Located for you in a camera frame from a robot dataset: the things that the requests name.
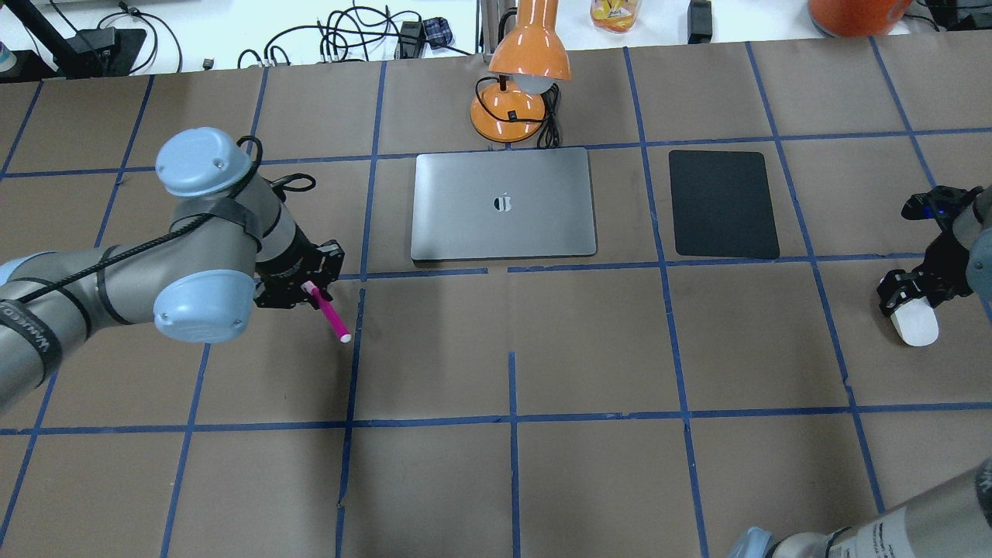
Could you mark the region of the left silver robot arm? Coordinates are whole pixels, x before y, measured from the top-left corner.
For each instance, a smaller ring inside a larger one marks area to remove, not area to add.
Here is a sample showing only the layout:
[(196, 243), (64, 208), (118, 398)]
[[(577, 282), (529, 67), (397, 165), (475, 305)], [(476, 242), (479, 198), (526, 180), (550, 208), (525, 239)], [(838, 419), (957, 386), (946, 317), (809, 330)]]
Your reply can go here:
[(331, 301), (345, 253), (313, 243), (286, 206), (295, 175), (259, 173), (255, 136), (188, 129), (155, 171), (177, 199), (167, 233), (135, 245), (46, 251), (2, 265), (1, 401), (17, 405), (111, 326), (152, 322), (167, 338), (222, 343), (255, 308)]

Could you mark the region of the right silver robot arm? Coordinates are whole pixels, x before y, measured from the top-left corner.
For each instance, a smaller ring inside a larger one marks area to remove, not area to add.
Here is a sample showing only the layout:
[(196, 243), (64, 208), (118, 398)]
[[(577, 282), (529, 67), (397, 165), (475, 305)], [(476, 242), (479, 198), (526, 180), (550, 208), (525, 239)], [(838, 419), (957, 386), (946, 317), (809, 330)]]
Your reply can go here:
[[(971, 294), (990, 299), (990, 202), (989, 188), (940, 186), (904, 203), (904, 219), (932, 219), (940, 229), (920, 265), (890, 270), (877, 286), (880, 312), (906, 345), (922, 347), (938, 339), (935, 308), (944, 301)], [(989, 460), (870, 522), (829, 534), (800, 532), (781, 540), (752, 527), (730, 551), (732, 557), (989, 555)]]

